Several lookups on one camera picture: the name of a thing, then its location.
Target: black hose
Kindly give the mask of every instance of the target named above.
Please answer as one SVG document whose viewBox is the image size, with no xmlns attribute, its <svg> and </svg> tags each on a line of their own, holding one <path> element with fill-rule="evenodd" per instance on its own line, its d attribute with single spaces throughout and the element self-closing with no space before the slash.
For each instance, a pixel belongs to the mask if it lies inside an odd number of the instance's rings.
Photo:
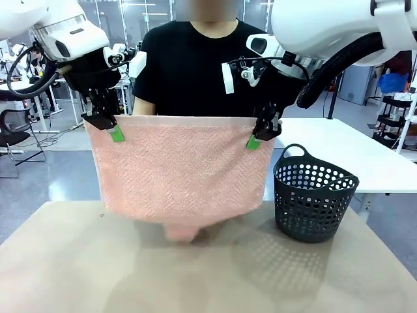
<svg viewBox="0 0 417 313">
<path fill-rule="evenodd" d="M 26 89 L 21 89 L 21 92 L 17 92 L 12 88 L 12 74 L 20 60 L 27 54 L 31 53 L 31 48 L 25 50 L 18 56 L 17 60 L 13 63 L 12 67 L 7 74 L 7 87 L 8 91 L 0 91 L 0 98 L 10 98 L 10 94 L 14 97 L 29 99 L 43 93 L 49 86 L 59 77 L 59 73 L 51 70 L 51 61 L 46 59 L 46 69 L 44 75 L 33 85 Z"/>
<path fill-rule="evenodd" d="M 312 77 L 310 83 L 297 100 L 298 106 L 308 109 L 317 101 L 324 88 L 337 75 L 364 57 L 382 49 L 384 49 L 384 44 L 380 33 L 370 33 L 344 47 L 331 57 Z"/>
</svg>

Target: towel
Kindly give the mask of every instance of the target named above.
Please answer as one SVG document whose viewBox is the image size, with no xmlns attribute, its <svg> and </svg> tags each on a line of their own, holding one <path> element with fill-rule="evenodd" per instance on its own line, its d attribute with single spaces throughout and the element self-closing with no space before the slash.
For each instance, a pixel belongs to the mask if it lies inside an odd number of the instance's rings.
<svg viewBox="0 0 417 313">
<path fill-rule="evenodd" d="M 246 149 L 256 119 L 118 116 L 125 141 L 85 122 L 111 212 L 164 225 L 174 241 L 258 208 L 274 141 Z"/>
</svg>

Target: ceiling light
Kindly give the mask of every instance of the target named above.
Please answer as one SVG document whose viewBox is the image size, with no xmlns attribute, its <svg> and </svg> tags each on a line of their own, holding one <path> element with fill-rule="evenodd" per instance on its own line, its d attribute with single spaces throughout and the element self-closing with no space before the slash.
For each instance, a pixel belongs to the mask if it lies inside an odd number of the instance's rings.
<svg viewBox="0 0 417 313">
<path fill-rule="evenodd" d="M 142 15 L 168 15 L 168 13 L 142 13 Z"/>
</svg>

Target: person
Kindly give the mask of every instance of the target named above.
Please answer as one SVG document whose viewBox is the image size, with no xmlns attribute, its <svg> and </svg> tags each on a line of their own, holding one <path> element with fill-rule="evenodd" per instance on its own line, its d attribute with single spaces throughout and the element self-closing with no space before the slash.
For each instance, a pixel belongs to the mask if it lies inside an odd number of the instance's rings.
<svg viewBox="0 0 417 313">
<path fill-rule="evenodd" d="M 172 21 L 145 35 L 141 51 L 147 53 L 147 63 L 132 92 L 133 114 L 255 117 L 262 83 L 250 87 L 242 80 L 235 93 L 226 94 L 222 63 L 259 57 L 246 41 L 265 32 L 235 15 L 229 18 L 223 5 L 228 1 L 190 1 L 193 15 L 185 19 L 197 22 Z"/>
<path fill-rule="evenodd" d="M 45 70 L 46 70 L 45 58 L 36 48 L 31 50 L 31 55 L 32 55 L 31 65 L 35 68 L 35 73 L 33 74 L 35 76 L 43 75 L 43 73 L 45 73 Z M 50 89 L 47 89 L 45 93 L 48 96 L 48 100 L 51 104 L 51 108 L 50 108 L 51 112 L 55 112 L 55 103 L 53 101 L 53 97 L 52 97 Z"/>
</svg>

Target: textured towel fabric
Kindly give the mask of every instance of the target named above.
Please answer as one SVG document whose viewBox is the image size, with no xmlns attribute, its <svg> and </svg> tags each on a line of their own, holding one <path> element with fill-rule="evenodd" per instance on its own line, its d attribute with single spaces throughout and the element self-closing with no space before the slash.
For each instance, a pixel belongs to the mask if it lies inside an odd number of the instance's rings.
<svg viewBox="0 0 417 313">
<path fill-rule="evenodd" d="M 85 123 L 106 209 L 164 225 L 171 240 L 256 209 L 263 200 L 273 140 L 246 144 L 255 119 L 126 116 L 125 141 Z"/>
</svg>

